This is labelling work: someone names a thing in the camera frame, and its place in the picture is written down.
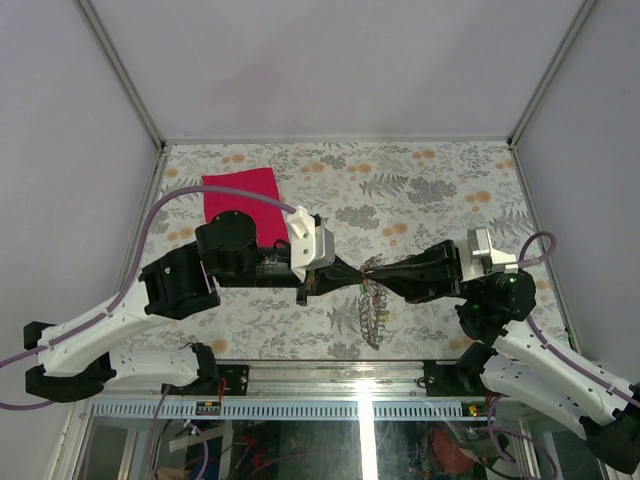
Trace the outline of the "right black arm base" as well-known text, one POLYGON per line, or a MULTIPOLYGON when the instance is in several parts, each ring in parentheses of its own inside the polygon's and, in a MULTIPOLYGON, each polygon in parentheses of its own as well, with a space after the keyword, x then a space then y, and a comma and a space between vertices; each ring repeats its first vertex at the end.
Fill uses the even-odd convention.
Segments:
POLYGON ((490 347, 474 342, 457 360, 424 360, 423 374, 415 380, 428 397, 479 397, 489 390, 480 374, 495 355, 490 347))

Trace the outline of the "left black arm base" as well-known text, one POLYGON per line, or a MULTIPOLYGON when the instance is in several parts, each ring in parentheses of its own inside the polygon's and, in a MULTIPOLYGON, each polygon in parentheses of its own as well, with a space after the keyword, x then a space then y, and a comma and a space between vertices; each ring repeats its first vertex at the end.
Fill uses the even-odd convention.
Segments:
POLYGON ((212 380, 207 380, 201 395, 225 399, 244 397, 248 393, 250 368, 246 364, 223 364, 212 380))

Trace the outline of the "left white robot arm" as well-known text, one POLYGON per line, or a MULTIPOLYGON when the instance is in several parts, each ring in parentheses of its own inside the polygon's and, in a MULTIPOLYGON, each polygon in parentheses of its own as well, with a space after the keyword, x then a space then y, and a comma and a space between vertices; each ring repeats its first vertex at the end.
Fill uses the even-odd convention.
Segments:
POLYGON ((32 322, 24 345, 38 348, 25 374, 27 393, 71 403, 109 390, 150 389, 169 395, 221 395, 224 383, 211 347, 190 341, 175 351, 136 350, 125 342, 147 330, 220 305, 218 288, 283 288, 296 302, 362 282, 335 253, 333 235, 300 209, 289 237, 258 244, 257 226, 229 210, 198 227, 195 240, 145 266, 114 298, 69 322, 32 322))

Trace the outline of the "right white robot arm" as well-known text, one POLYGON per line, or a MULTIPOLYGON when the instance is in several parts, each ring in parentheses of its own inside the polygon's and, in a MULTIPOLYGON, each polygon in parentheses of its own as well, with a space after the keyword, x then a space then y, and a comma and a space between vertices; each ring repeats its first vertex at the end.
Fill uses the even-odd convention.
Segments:
POLYGON ((364 276, 408 303, 458 298, 455 310, 473 343, 459 358, 458 387, 506 395, 554 419, 584 440, 607 466, 639 465, 639 387, 546 336, 531 313, 539 259, 496 249, 485 229, 447 240, 364 276))

